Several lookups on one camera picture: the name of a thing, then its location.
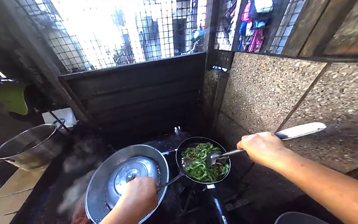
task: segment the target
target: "stone tile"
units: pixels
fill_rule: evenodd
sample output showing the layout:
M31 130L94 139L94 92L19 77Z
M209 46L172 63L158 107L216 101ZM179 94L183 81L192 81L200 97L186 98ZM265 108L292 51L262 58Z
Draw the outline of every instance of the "stone tile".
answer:
M202 99L204 111L210 113L215 100L216 86L218 84L219 74L222 72L220 69L211 69L205 71L204 84L202 90Z
M17 212L32 190L22 191L13 195L0 197L0 217Z
M236 53L221 110L249 133L276 131L325 65Z
M48 165L31 169L18 169L0 189L0 197L32 189L41 178Z
M230 147L226 150L229 151L236 149L237 142L241 140L242 136L248 135L246 130L222 112L218 117L216 133L225 139L226 143Z
M241 140L242 136L248 135L248 132L221 112L216 125L216 134L224 139L225 149L231 151L237 148L237 142ZM246 170L252 163L246 152L232 156L230 159L232 165L239 170Z
M333 63L283 128L308 122L327 129L288 140L294 151L343 173L358 167L358 63Z

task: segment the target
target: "metal lid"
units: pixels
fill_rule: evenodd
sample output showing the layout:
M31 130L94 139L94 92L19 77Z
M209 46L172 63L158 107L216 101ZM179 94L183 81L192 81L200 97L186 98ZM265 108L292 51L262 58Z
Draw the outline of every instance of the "metal lid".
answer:
M135 177L149 176L159 184L160 177L157 165L147 157L133 157L120 163L112 172L106 188L106 204L114 208L118 199L125 192L127 183Z

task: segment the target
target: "green vegetable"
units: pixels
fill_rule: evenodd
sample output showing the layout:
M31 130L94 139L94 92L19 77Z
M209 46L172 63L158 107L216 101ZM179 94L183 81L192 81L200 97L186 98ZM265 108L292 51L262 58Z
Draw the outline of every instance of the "green vegetable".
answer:
M182 163L185 161L189 163L184 166L185 171L201 182L215 182L223 179L230 168L229 164L226 163L227 157L218 159L216 164L212 165L211 168L207 168L206 157L213 150L220 151L220 148L213 146L209 142L187 148L182 152Z

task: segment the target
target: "frying pan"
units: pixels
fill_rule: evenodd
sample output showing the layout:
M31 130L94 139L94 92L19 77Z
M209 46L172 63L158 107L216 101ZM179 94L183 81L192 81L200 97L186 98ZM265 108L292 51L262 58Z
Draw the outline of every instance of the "frying pan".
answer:
M194 178L192 178L183 168L182 166L182 152L184 152L188 147L195 147L197 146L197 144L200 143L211 143L212 145L219 147L221 153L225 153L226 150L216 141L211 140L209 138L204 138L204 137L192 137L192 138L188 138L184 141L182 141L182 143L180 143L179 147L176 150L176 164L179 167L179 175L177 175L175 178L173 178L171 181L167 182L166 184L164 184L163 186L160 186L158 188L158 191L163 189L164 187L166 187L167 185L170 185L171 183L175 182L177 179L179 179L182 176L186 176L187 178L191 179L192 181L195 181L197 183L201 183L201 184L206 184L207 185L207 189L209 190L209 192L211 193L212 196L212 201L214 202L215 206L216 206L216 212L218 213L218 220L220 224L227 224L226 221L226 209L222 206L223 203L220 202L218 200L218 192L215 189L215 183L218 183L220 181L223 181L227 175L230 172L230 168L231 168L231 162L230 162L230 158L228 161L229 164L229 171L226 173L226 175L219 181L215 181L215 182L200 182Z
M159 186L158 187L158 191L163 189L164 187L172 184L173 182L175 182L177 179L181 178L182 176L186 176L187 178L191 179L192 181L195 181L197 183L201 183L201 184L207 184L207 185L210 185L210 184L215 184L215 183L218 183L220 181L223 181L226 176L228 175L228 173L230 172L230 167L231 167L231 162L230 162L230 158L229 158L229 171L227 172L226 176L224 176L221 180L219 181L215 181L215 182L200 182L194 178L192 178L184 169L183 169L183 166L182 166L182 152L184 152L188 147L196 147L197 144L200 144L200 143L211 143L212 145L216 146L216 147L219 147L220 148L220 151L221 153L225 153L226 150L219 144L217 143L216 141L214 140L211 140L209 138L204 138L204 137L192 137L192 138L188 138L184 141L182 141L182 143L180 143L179 147L177 148L176 150L176 164L178 165L179 167L179 174L174 177L172 180L170 180L169 182L167 182L166 184L162 185L162 186Z

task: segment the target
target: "metal window grille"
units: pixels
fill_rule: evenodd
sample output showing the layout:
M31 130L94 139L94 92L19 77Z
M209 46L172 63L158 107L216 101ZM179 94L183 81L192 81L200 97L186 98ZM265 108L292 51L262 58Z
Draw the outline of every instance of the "metal window grille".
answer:
M306 0L221 0L215 49L256 54L280 54ZM239 45L233 46L234 34Z
M69 73L203 50L206 0L15 0Z

